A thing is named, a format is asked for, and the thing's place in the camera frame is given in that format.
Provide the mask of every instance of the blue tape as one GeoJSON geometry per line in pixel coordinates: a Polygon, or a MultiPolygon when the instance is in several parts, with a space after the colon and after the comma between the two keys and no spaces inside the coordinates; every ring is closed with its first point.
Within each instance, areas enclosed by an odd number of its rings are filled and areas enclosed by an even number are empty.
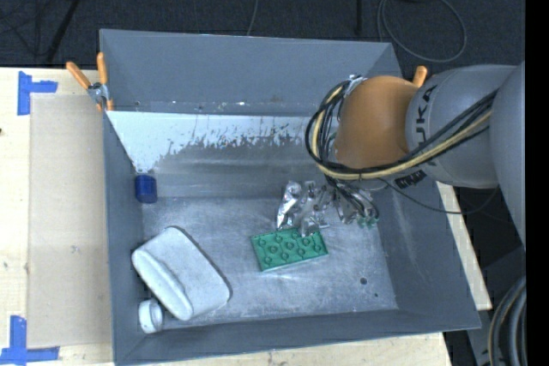
{"type": "Polygon", "coordinates": [[[57,83],[55,81],[33,82],[31,75],[20,70],[17,114],[28,115],[31,112],[31,93],[55,93],[56,91],[57,83]]]}
{"type": "Polygon", "coordinates": [[[59,346],[44,349],[27,349],[27,321],[12,315],[9,318],[9,348],[2,348],[0,364],[27,366],[27,362],[57,360],[59,346]]]}

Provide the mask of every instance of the green lego brick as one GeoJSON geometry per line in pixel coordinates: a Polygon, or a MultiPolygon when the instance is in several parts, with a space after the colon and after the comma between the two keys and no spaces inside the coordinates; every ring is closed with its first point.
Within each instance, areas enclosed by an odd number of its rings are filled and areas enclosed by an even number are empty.
{"type": "Polygon", "coordinates": [[[319,231],[301,237],[297,228],[282,229],[251,237],[262,271],[283,267],[328,254],[319,231]]]}

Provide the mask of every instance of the cardboard sheet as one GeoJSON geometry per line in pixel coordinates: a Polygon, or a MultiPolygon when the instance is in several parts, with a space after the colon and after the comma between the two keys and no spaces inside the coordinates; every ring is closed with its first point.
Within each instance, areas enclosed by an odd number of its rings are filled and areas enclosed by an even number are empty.
{"type": "Polygon", "coordinates": [[[110,342],[101,114],[85,94],[32,104],[28,346],[110,342]]]}

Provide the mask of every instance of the bin floor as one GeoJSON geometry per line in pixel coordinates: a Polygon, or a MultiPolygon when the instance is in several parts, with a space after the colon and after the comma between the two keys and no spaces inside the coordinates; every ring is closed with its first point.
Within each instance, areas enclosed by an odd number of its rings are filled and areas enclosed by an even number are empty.
{"type": "Polygon", "coordinates": [[[279,203],[274,197],[160,197],[143,205],[145,240],[167,226],[184,229],[232,289],[227,305],[180,326],[397,308],[376,226],[344,225],[335,210],[322,229],[328,255],[262,272],[250,237],[275,230],[279,203]]]}

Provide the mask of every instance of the black floor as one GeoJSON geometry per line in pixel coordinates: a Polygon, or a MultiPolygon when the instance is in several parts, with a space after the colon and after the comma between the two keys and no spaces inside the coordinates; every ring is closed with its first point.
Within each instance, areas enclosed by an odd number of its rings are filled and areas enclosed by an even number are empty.
{"type": "MultiPolygon", "coordinates": [[[[94,68],[101,28],[380,39],[382,0],[81,0],[62,33],[71,1],[0,0],[0,66],[63,67],[72,60],[82,68],[94,68]]],[[[524,60],[525,0],[446,1],[388,0],[385,18],[398,42],[387,30],[381,38],[395,44],[407,78],[418,64],[426,65],[432,75],[477,63],[517,65],[524,60]]],[[[470,208],[489,194],[458,189],[458,196],[462,207],[470,208]]],[[[466,222],[482,267],[520,245],[501,195],[486,209],[466,216],[466,222]]],[[[474,364],[465,333],[446,336],[454,365],[474,364]]]]}

